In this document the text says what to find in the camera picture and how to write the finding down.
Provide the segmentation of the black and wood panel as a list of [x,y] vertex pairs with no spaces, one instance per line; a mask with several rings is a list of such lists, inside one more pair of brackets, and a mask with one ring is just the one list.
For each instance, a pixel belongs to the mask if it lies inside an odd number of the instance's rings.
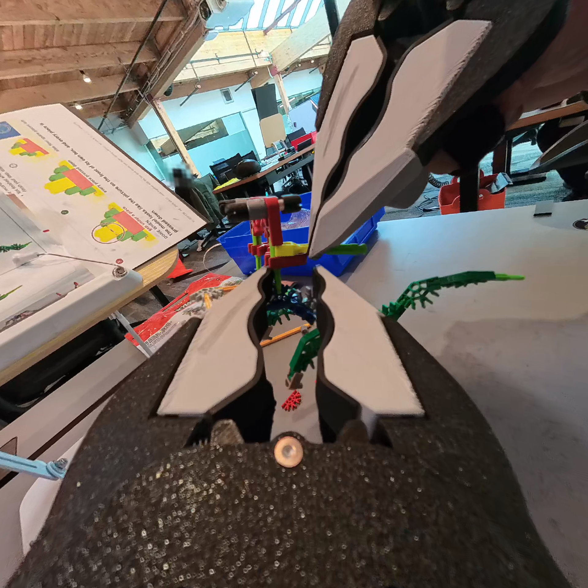
[[260,129],[266,149],[286,138],[283,117],[276,100],[275,84],[252,88],[252,95],[259,118]]

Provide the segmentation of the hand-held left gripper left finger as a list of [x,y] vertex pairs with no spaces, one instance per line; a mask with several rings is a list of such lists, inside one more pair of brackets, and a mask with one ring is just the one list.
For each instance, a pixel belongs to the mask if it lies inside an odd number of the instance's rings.
[[272,273],[261,268],[213,302],[161,401],[158,416],[213,416],[242,395],[272,386],[261,336]]

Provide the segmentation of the white and blue document stand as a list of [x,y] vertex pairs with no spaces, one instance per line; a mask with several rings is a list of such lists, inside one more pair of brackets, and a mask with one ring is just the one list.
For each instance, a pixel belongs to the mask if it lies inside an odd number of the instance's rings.
[[173,248],[157,255],[149,262],[141,265],[135,271],[140,273],[143,278],[142,286],[134,289],[126,295],[123,295],[122,298],[114,302],[114,305],[111,307],[104,307],[98,311],[93,312],[89,318],[86,318],[81,323],[71,327],[65,333],[56,336],[53,338],[53,340],[42,345],[39,349],[36,349],[25,358],[12,364],[10,367],[1,370],[1,385],[10,381],[26,369],[30,368],[40,360],[55,352],[57,349],[67,344],[78,335],[84,333],[86,330],[101,320],[104,320],[111,314],[119,311],[122,307],[136,299],[138,296],[144,294],[151,287],[156,286],[171,273],[177,260],[178,251],[176,248]]

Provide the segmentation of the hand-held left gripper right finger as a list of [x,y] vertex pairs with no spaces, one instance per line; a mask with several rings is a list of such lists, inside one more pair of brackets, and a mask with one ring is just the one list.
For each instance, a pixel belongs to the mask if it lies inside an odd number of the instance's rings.
[[316,402],[321,418],[422,417],[383,315],[322,266],[314,271],[321,337]]

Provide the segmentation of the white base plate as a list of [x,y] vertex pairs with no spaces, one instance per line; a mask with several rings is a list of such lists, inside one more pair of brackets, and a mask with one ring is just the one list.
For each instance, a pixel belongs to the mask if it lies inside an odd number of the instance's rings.
[[44,526],[63,478],[48,479],[38,476],[25,494],[19,507],[23,554],[31,549]]

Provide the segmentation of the person's right hand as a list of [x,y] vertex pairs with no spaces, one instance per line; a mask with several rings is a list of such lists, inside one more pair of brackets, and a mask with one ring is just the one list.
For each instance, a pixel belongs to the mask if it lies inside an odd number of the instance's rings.
[[507,127],[522,114],[587,90],[587,1],[571,1],[566,22],[540,58],[496,99]]

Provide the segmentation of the clear picture sleeve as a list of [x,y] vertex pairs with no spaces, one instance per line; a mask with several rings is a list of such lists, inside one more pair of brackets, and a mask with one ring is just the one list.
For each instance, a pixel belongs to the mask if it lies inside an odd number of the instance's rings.
[[1,193],[1,331],[93,279],[15,196]]

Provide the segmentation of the long orange rod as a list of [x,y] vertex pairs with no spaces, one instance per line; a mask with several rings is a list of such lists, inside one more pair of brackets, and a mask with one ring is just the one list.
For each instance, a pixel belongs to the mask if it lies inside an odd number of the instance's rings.
[[306,334],[310,330],[310,327],[311,327],[310,324],[305,323],[301,326],[290,329],[290,330],[283,332],[281,334],[269,336],[268,338],[263,339],[261,341],[261,347],[263,348],[265,346],[271,345],[272,343],[283,341],[284,339],[287,339],[287,338],[294,336],[294,335],[297,335],[297,334]]

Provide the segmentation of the printed toy packaging bag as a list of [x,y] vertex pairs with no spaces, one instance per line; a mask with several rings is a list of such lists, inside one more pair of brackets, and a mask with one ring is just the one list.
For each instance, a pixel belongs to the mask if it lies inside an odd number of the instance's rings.
[[156,352],[190,319],[202,319],[210,306],[237,287],[242,278],[209,273],[191,283],[183,293],[140,325],[135,333]]

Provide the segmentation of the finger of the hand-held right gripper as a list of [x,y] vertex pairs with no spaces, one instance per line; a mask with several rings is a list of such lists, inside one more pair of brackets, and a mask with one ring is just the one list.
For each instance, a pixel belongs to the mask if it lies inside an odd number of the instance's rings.
[[423,189],[428,174],[415,152],[417,137],[491,28],[490,21],[460,19],[407,52],[375,130],[344,171],[334,168],[327,179],[309,227],[310,257],[342,243],[382,206],[406,204]]
[[375,83],[383,60],[374,36],[355,39],[349,46],[315,144],[311,218],[318,216],[323,188],[341,157],[348,123]]

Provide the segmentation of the white instruction board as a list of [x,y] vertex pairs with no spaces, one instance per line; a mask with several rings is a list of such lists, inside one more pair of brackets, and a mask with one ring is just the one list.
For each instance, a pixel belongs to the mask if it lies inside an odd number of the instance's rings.
[[205,225],[173,190],[58,104],[1,114],[1,192],[68,254],[128,269]]

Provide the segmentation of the blue storage bin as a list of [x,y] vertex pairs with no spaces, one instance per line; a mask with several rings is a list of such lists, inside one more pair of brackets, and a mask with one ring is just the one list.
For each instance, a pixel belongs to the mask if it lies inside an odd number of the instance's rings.
[[[311,193],[306,192],[300,195],[302,209],[310,210]],[[380,208],[370,219],[368,219],[360,228],[345,240],[345,243],[365,244],[369,241],[372,234],[377,229],[378,222],[385,213],[384,208]],[[285,242],[294,242],[305,244],[308,241],[308,229],[295,229],[292,231],[283,231]],[[249,223],[240,223],[227,231],[218,238],[225,251],[230,255],[233,261],[238,265],[240,271],[245,275],[250,275],[255,271],[255,258],[248,251],[248,246],[252,243],[251,229]],[[287,276],[310,276],[312,268],[316,265],[322,265],[335,276],[340,276],[346,270],[348,265],[353,261],[352,255],[328,255],[324,254],[317,260],[308,259],[304,266],[295,266],[286,268],[284,274]]]

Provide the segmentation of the orange bucket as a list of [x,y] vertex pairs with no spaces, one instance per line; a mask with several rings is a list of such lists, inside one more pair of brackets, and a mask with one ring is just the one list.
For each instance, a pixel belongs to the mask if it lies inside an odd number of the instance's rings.
[[[482,169],[479,171],[479,197],[478,210],[503,209],[505,206],[506,188],[498,192],[490,189],[498,179],[498,174],[485,175]],[[460,180],[452,178],[451,182],[442,186],[438,194],[438,203],[442,215],[460,213]]]

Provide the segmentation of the colourful construction toy model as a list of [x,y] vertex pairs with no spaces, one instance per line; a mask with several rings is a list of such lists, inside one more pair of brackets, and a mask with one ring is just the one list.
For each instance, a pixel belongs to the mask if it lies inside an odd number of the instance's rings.
[[[232,222],[248,222],[250,224],[252,243],[248,251],[254,256],[256,269],[269,268],[273,273],[274,285],[267,305],[268,325],[281,323],[284,316],[297,315],[313,325],[316,321],[316,297],[305,294],[297,286],[286,286],[282,283],[281,270],[294,266],[302,266],[307,255],[292,257],[271,257],[270,246],[281,245],[284,241],[281,229],[281,213],[290,214],[302,209],[299,195],[263,196],[255,198],[234,199],[220,203],[221,212]],[[445,288],[461,288],[470,284],[504,281],[522,281],[524,276],[507,275],[492,271],[466,271],[447,276],[435,276],[408,285],[396,301],[383,305],[384,316],[398,320],[408,309],[419,304],[425,307],[432,304],[433,296]]]

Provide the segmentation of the long wooden office desk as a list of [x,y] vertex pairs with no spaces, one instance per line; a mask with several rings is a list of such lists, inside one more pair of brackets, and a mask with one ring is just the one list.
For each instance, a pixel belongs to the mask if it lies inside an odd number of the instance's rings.
[[262,169],[261,172],[253,174],[245,179],[233,183],[226,183],[213,190],[213,194],[218,198],[220,194],[228,192],[233,189],[242,188],[252,182],[263,182],[273,189],[273,185],[279,180],[285,179],[287,176],[297,172],[299,169],[308,167],[314,159],[315,146],[310,145],[307,148],[294,153],[293,155],[278,161],[272,166]]

